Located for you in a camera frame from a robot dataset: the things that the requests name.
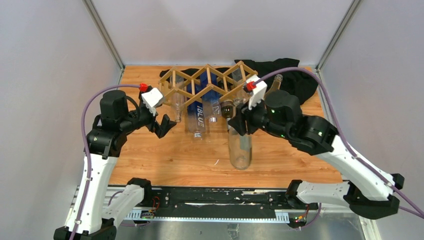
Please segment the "clear bottle with silver label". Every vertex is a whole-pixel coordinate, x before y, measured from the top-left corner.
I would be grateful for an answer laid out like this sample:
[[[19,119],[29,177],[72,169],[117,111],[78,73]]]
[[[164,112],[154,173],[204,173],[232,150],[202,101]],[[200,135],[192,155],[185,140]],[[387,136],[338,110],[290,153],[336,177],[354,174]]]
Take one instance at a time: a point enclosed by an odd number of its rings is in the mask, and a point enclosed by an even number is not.
[[[237,170],[246,170],[252,161],[252,137],[240,135],[233,127],[228,130],[229,160]]]

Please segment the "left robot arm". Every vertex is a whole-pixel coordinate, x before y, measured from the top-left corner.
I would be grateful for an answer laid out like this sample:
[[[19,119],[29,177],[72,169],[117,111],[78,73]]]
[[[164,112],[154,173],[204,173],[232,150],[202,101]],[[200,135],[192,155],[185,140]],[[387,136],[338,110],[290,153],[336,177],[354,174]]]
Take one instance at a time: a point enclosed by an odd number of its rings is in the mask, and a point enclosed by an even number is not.
[[[104,205],[112,172],[128,136],[145,127],[162,138],[176,125],[168,115],[157,121],[157,107],[164,101],[157,88],[138,89],[138,100],[116,87],[99,92],[100,114],[91,131],[82,132],[85,157],[76,202],[66,224],[55,230],[54,239],[113,240],[136,205],[146,207],[152,203],[151,182],[134,177],[116,199]]]

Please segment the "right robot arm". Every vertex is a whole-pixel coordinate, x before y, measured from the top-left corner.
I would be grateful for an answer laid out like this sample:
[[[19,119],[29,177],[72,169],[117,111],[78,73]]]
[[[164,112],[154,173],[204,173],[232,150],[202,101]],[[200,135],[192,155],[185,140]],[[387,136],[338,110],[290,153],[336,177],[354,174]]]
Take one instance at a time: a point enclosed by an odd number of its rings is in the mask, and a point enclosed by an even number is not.
[[[243,136],[262,130],[285,139],[298,151],[327,162],[345,176],[340,183],[292,180],[285,192],[290,208],[315,203],[337,205],[371,220],[398,212],[400,200],[394,196],[394,188],[403,186],[404,177],[359,160],[359,154],[344,145],[341,134],[328,120],[302,113],[295,95],[276,90],[258,103],[239,103],[229,125]]]

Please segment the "clear bottle with black label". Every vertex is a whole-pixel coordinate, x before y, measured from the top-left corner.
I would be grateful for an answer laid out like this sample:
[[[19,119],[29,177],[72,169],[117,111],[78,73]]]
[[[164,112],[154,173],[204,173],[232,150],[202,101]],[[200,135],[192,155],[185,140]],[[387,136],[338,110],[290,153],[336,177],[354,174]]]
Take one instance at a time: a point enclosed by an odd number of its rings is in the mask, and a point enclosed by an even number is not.
[[[283,75],[282,74],[276,74],[274,76],[273,82],[271,84],[271,87],[266,91],[266,93],[264,94],[264,99],[267,98],[267,96],[269,94],[271,94],[272,92],[275,92],[277,90],[280,89],[281,83],[283,81]]]

